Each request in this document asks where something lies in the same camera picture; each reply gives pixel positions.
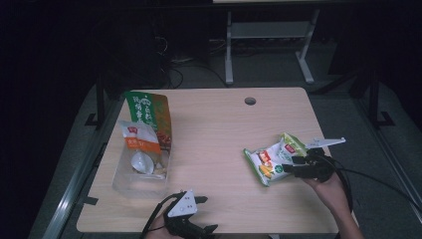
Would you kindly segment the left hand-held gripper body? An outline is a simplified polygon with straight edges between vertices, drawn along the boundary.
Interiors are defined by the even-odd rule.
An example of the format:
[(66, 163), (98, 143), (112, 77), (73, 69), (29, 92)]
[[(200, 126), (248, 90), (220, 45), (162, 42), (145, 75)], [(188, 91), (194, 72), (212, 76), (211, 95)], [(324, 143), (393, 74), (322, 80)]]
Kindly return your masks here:
[(164, 211), (164, 225), (171, 235), (183, 239), (209, 239), (211, 234), (190, 221), (197, 211), (195, 195), (192, 190), (175, 194), (176, 199)]

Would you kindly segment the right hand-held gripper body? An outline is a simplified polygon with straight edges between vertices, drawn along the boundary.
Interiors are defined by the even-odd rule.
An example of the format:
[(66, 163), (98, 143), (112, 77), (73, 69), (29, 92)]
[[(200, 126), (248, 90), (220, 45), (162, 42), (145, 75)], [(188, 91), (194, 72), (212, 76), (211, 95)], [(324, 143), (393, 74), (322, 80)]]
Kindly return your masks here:
[(334, 159), (325, 154), (326, 146), (344, 143), (345, 138), (314, 138), (306, 144), (307, 155), (303, 157), (304, 164), (298, 168), (298, 177), (316, 178), (319, 182), (329, 180), (335, 172)]

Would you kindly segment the white and green snack packet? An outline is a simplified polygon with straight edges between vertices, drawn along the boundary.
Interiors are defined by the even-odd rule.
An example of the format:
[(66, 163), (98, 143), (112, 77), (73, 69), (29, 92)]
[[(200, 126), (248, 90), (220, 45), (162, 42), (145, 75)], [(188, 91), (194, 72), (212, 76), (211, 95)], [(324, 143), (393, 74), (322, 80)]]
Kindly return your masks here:
[(251, 151), (243, 150), (246, 159), (253, 168), (260, 182), (269, 187), (272, 181), (289, 175), (285, 165), (294, 165), (294, 156), (306, 156), (305, 145), (295, 136), (282, 133), (277, 143)]

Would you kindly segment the clear plastic container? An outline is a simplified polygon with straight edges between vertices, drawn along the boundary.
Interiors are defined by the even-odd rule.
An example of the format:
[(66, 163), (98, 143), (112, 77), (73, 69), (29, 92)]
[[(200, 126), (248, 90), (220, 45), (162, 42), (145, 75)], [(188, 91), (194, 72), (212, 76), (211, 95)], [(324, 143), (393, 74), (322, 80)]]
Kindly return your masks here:
[(161, 150), (162, 161), (165, 163), (166, 175), (164, 178), (149, 178), (137, 173), (131, 166), (132, 151), (124, 146), (117, 168), (114, 173), (112, 187), (126, 197), (160, 198), (166, 192), (170, 150)]

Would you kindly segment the clear packet with orange label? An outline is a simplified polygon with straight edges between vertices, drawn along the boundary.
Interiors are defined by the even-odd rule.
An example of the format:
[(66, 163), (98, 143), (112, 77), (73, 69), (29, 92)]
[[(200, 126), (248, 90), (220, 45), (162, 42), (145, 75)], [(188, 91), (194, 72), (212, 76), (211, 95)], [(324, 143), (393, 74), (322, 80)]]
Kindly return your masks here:
[(120, 120), (118, 125), (126, 147), (132, 151), (132, 168), (145, 177), (164, 178), (166, 167), (154, 129), (144, 122)]

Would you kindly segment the green sausage snack packet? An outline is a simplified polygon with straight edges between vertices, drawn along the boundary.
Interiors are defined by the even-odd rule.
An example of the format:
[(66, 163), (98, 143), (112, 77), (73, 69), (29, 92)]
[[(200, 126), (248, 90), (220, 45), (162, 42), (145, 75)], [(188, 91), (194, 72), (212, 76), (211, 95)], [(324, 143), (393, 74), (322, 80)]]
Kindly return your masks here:
[(150, 125), (157, 135), (160, 148), (170, 150), (172, 128), (167, 96), (145, 92), (126, 92), (124, 96), (131, 120)]

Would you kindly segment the person's right hand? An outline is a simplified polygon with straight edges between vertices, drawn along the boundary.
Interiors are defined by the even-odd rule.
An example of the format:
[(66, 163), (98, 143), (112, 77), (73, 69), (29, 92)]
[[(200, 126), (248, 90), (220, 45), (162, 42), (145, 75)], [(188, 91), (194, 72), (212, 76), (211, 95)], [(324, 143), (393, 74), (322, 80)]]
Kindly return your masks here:
[(304, 179), (304, 182), (314, 190), (317, 197), (332, 214), (349, 211), (342, 182), (336, 173), (325, 182), (319, 182), (316, 179)]

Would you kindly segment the person's left hand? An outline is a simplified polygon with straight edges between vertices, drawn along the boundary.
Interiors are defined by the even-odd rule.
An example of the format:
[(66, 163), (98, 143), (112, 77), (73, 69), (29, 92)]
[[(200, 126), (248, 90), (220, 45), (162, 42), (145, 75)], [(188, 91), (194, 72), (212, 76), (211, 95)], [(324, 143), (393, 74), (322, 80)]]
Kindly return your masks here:
[(181, 237), (171, 235), (164, 225), (164, 217), (157, 216), (147, 229), (144, 239), (182, 239)]

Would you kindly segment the black metal stand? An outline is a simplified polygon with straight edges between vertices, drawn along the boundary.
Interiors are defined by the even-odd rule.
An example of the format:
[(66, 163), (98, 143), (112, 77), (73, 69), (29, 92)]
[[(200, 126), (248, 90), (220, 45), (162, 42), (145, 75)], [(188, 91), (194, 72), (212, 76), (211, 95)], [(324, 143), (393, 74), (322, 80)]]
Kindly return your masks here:
[(96, 80), (96, 105), (97, 112), (88, 116), (85, 125), (100, 129), (106, 117), (104, 81), (101, 76), (98, 76)]
[(379, 103), (379, 79), (377, 73), (372, 71), (369, 83), (368, 118), (375, 128), (394, 125), (394, 121), (388, 112), (378, 110)]

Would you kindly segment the grey aluminium rail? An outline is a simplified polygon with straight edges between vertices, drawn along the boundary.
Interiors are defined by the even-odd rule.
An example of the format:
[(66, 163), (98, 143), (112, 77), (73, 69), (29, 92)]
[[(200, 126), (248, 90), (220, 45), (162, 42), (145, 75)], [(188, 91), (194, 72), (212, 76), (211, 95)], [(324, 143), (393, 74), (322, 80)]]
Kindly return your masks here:
[(91, 146), (77, 164), (42, 239), (60, 239), (85, 183), (103, 158), (106, 146), (106, 142)]

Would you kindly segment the white metal stand frame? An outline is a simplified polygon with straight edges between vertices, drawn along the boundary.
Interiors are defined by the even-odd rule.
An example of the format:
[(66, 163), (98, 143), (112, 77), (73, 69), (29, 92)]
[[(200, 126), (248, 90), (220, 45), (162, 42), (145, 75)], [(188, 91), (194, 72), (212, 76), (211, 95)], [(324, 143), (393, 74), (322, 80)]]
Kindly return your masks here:
[(239, 39), (288, 39), (301, 38), (303, 47), (296, 51), (296, 58), (305, 82), (315, 82), (308, 66), (306, 56), (317, 25), (319, 9), (315, 9), (308, 21), (282, 21), (282, 22), (234, 22), (232, 12), (227, 13), (226, 25), (226, 53), (225, 53), (225, 82), (234, 83), (232, 64), (232, 41)]

